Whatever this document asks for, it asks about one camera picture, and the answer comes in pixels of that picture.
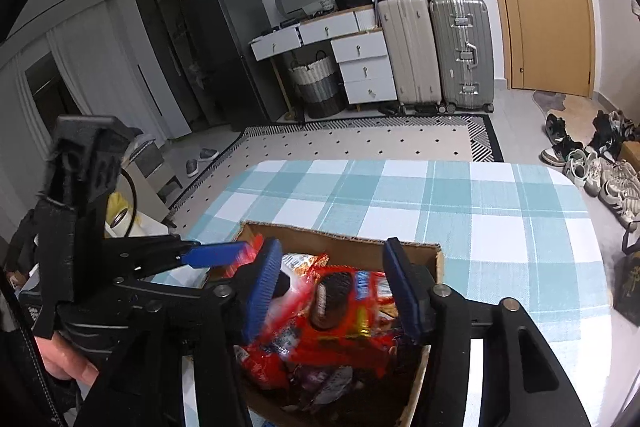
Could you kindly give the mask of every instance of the suitcase handle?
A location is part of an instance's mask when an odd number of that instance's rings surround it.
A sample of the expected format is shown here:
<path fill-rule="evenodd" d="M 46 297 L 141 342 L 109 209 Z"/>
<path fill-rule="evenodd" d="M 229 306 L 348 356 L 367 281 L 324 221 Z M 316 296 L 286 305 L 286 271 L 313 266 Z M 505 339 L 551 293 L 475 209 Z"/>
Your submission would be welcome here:
<path fill-rule="evenodd" d="M 466 43 L 467 48 L 471 48 L 471 54 L 474 56 L 470 68 L 475 68 L 478 65 L 478 48 L 476 48 L 471 42 Z"/>

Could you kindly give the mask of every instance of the desk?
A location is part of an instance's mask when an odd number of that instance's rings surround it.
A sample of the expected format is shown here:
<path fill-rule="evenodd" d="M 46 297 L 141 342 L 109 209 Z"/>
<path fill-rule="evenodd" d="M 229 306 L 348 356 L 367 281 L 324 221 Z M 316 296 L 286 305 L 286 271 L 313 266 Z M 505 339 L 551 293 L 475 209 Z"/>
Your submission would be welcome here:
<path fill-rule="evenodd" d="M 512 296 L 524 305 L 596 425 L 611 361 L 609 292 L 589 212 L 560 172 L 505 163 L 267 161 L 231 180 L 189 237 L 229 241 L 247 219 L 440 243 L 444 282 L 468 299 Z M 205 272 L 181 267 L 154 281 L 193 286 Z M 482 341 L 472 341 L 465 427 L 478 425 L 481 364 Z M 184 399 L 192 427 L 193 397 Z"/>
<path fill-rule="evenodd" d="M 331 41 L 334 49 L 349 103 L 398 99 L 385 37 L 376 24 L 373 6 L 360 6 L 304 21 L 251 42 L 256 60 L 271 60 L 289 110 L 290 103 L 273 57 L 326 40 Z"/>

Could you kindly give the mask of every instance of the laundry basket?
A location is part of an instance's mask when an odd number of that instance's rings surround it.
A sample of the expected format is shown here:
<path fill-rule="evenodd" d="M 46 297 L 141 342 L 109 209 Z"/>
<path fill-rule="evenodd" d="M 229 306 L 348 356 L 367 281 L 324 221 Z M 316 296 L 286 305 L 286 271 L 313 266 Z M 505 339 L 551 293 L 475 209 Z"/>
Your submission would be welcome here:
<path fill-rule="evenodd" d="M 305 102 L 309 118 L 333 116 L 346 107 L 334 62 L 324 51 L 318 51 L 316 61 L 306 66 L 295 66 L 293 62 L 289 71 Z"/>

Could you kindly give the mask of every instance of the hand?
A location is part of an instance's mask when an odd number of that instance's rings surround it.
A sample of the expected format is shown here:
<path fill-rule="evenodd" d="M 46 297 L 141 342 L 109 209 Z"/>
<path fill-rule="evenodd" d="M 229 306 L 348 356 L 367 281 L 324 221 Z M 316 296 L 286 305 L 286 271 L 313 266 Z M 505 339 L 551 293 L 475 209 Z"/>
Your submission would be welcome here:
<path fill-rule="evenodd" d="M 74 378 L 92 386 L 98 378 L 98 370 L 84 356 L 78 353 L 58 332 L 51 340 L 35 337 L 42 361 L 47 372 L 59 380 Z"/>

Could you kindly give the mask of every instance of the blue gripper pad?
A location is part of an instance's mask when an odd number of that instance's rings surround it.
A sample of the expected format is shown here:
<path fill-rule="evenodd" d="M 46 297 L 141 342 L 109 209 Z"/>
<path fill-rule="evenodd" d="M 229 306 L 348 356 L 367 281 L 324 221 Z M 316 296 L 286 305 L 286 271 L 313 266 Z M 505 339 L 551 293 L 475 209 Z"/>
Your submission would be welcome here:
<path fill-rule="evenodd" d="M 390 237 L 385 241 L 382 266 L 396 301 L 402 329 L 416 344 L 421 344 L 424 335 L 429 332 L 426 331 L 429 325 L 424 324 L 424 310 L 421 312 L 420 303 L 424 307 L 430 302 L 429 289 L 433 286 L 433 277 L 426 267 L 410 263 L 397 237 Z M 424 270 L 424 277 L 416 277 L 415 269 Z"/>
<path fill-rule="evenodd" d="M 182 261 L 192 268 L 209 268 L 210 266 L 227 266 L 238 257 L 248 243 L 234 241 L 232 243 L 216 243 L 193 247 L 182 256 Z"/>
<path fill-rule="evenodd" d="M 246 311 L 242 337 L 246 344 L 251 343 L 260 333 L 267 308 L 278 281 L 282 263 L 282 245 L 270 237 L 265 239 L 252 266 L 256 269 L 255 282 L 246 300 Z"/>

